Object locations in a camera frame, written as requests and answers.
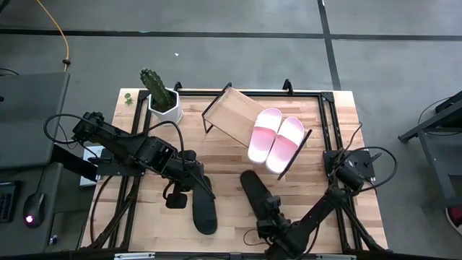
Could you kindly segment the person's foot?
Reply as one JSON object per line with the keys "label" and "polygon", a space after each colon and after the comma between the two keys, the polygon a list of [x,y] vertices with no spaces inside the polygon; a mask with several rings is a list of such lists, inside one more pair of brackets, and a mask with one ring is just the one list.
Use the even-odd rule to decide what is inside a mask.
{"label": "person's foot", "polygon": [[445,215],[451,227],[462,236],[462,207],[445,208]]}

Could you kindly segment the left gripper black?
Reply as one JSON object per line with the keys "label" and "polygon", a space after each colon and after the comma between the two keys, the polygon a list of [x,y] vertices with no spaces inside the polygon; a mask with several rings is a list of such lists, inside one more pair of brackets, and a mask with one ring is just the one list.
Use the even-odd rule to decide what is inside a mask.
{"label": "left gripper black", "polygon": [[169,181],[180,183],[183,189],[192,189],[195,186],[199,186],[211,198],[215,199],[211,186],[206,182],[204,164],[202,162],[186,160],[185,165],[183,165],[180,160],[170,160]]}

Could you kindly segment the white paper sheet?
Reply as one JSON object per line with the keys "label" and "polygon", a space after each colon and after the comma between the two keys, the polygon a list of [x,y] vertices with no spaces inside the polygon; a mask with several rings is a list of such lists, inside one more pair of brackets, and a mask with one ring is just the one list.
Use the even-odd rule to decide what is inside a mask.
{"label": "white paper sheet", "polygon": [[[103,150],[103,146],[87,147],[87,149],[84,151],[84,154],[83,154],[83,160],[89,161],[90,157],[101,156],[102,150]],[[81,187],[88,187],[88,186],[95,186],[96,183],[97,183],[96,181],[91,181],[88,178],[81,177],[79,185]]]}

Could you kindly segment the black flat bar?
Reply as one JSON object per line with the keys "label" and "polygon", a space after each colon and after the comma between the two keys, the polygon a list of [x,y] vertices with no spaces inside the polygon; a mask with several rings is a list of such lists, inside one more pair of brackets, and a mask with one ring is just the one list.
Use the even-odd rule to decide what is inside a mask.
{"label": "black flat bar", "polygon": [[51,152],[51,163],[61,163],[65,169],[91,181],[96,181],[97,167],[55,144]]}

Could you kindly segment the black aluminium table frame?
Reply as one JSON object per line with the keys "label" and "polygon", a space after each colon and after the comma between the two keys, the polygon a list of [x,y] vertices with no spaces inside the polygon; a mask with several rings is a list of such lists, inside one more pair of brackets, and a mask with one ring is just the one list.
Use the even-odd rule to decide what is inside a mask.
{"label": "black aluminium table frame", "polygon": [[[130,252],[147,251],[185,254],[262,254],[266,249],[256,232],[256,218],[240,183],[240,174],[253,168],[270,192],[281,197],[282,211],[298,220],[316,203],[327,187],[323,151],[338,142],[356,149],[364,139],[354,96],[350,91],[296,90],[285,84],[280,90],[246,90],[250,97],[281,98],[296,110],[296,116],[310,131],[305,146],[283,178],[262,165],[245,161],[245,148],[219,129],[203,122],[204,111],[219,96],[218,89],[179,89],[184,116],[179,124],[184,147],[194,150],[204,164],[216,196],[217,231],[200,233],[192,220],[192,207],[168,209],[162,198],[167,181],[147,173],[139,182],[136,204],[122,217],[106,246]],[[119,92],[112,122],[126,131],[152,127],[154,135],[180,147],[172,126],[159,126],[147,112],[141,90],[123,88]]]}

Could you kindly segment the pink foam slide sandal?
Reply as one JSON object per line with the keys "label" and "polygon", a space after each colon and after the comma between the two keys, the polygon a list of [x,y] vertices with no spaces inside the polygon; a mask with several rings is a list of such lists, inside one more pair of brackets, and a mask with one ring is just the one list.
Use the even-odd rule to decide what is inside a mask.
{"label": "pink foam slide sandal", "polygon": [[257,115],[248,145],[248,159],[252,163],[266,161],[281,121],[282,112],[277,108],[267,108]]}
{"label": "pink foam slide sandal", "polygon": [[304,126],[298,118],[284,119],[266,159],[266,168],[274,174],[283,173],[300,147],[304,135]]}

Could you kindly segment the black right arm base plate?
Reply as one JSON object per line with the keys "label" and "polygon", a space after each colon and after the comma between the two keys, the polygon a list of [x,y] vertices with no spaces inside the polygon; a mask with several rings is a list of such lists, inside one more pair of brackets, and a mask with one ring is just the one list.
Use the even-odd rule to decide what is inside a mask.
{"label": "black right arm base plate", "polygon": [[[336,157],[339,153],[340,151],[337,150],[328,150],[323,152],[323,164],[326,174],[332,171]],[[375,171],[372,165],[374,160],[375,159],[372,157],[369,151],[362,150],[348,157],[346,159],[346,164],[357,170],[363,178],[369,181],[374,181]]]}

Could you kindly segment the grey side table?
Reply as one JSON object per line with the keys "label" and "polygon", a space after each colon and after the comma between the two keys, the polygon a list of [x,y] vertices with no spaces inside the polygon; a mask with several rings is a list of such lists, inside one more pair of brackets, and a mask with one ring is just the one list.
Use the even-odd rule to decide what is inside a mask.
{"label": "grey side table", "polygon": [[0,170],[49,162],[43,124],[62,112],[69,80],[65,72],[0,77]]}

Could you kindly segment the black foam slide sandal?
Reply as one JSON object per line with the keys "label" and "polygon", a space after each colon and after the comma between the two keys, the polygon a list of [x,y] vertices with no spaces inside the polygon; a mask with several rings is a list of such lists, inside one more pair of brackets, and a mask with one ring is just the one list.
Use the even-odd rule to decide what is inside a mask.
{"label": "black foam slide sandal", "polygon": [[200,233],[211,235],[217,231],[214,198],[200,185],[193,188],[192,213],[193,223]]}
{"label": "black foam slide sandal", "polygon": [[268,218],[266,201],[272,194],[261,179],[253,170],[246,170],[240,175],[240,182],[257,220]]}

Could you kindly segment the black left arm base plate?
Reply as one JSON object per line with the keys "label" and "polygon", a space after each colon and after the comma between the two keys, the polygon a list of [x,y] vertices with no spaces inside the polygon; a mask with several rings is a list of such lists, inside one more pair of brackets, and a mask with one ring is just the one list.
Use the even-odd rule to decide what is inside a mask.
{"label": "black left arm base plate", "polygon": [[102,149],[99,156],[99,163],[97,164],[97,176],[144,176],[145,169],[138,166],[125,166],[116,161],[115,155],[112,152]]}

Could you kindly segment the silver metal bracket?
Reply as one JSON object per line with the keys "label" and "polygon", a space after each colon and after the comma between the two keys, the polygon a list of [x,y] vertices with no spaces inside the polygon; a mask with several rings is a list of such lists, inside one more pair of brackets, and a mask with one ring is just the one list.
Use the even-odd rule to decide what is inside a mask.
{"label": "silver metal bracket", "polygon": [[323,253],[316,254],[315,260],[357,260],[357,257],[354,255],[345,255],[345,254],[333,254],[333,253]]}
{"label": "silver metal bracket", "polygon": [[116,253],[113,260],[155,260],[155,252]]}

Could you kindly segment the wooden shelf, black metal frame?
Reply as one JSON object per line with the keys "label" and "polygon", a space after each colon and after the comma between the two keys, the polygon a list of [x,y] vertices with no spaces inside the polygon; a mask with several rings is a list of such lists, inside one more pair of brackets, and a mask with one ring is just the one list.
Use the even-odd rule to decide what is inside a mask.
{"label": "wooden shelf, black metal frame", "polygon": [[[281,124],[284,119],[288,117],[295,117],[301,121],[301,119],[295,115],[296,110],[291,109],[286,100],[275,96],[263,97],[259,95],[257,97],[250,97],[231,86],[224,88],[219,96],[207,107],[204,111],[204,120],[210,124],[210,126],[219,129],[224,134],[243,145],[245,148],[245,161],[247,163],[262,165],[266,168],[266,161],[262,164],[256,164],[248,159],[248,145],[257,115],[267,108],[277,108],[282,112]],[[310,136],[310,131],[307,130],[305,126],[304,130],[305,135],[300,147],[295,152],[294,157],[290,160],[284,172],[281,174],[274,174],[266,168],[268,172],[277,175],[278,178],[283,178],[295,162],[300,150],[305,146]]]}

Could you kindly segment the green cactus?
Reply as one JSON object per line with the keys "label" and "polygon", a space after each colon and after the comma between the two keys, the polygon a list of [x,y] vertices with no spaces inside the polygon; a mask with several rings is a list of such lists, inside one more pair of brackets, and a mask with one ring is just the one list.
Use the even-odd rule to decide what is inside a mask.
{"label": "green cactus", "polygon": [[160,76],[151,69],[142,69],[140,79],[150,91],[153,99],[152,107],[158,112],[166,112],[176,105],[176,98],[165,88]]}

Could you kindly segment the black keyboard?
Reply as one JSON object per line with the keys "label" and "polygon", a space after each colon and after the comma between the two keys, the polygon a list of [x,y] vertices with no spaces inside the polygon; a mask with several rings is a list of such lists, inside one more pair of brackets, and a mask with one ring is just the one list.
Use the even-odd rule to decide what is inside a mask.
{"label": "black keyboard", "polygon": [[0,182],[0,223],[12,221],[18,186],[18,181]]}

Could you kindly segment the black metal side stand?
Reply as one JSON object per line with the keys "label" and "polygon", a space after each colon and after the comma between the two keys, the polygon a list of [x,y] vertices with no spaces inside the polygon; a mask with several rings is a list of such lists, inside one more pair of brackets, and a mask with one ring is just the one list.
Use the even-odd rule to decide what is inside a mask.
{"label": "black metal side stand", "polygon": [[404,144],[418,138],[427,162],[436,175],[442,192],[442,205],[462,205],[451,181],[462,178],[462,90],[435,103],[435,114],[398,136]]}

